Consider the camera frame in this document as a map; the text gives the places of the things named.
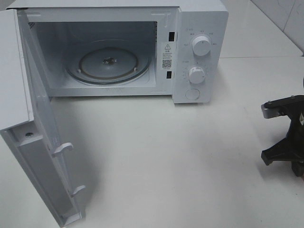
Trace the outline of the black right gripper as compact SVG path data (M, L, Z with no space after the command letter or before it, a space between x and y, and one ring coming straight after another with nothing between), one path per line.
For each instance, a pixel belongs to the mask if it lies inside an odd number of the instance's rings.
M287 133L288 140L281 140L261 152L266 165L275 161L291 162L295 176L304 175L304 96L293 95L287 98L268 101L261 105L264 118L288 116L291 120Z

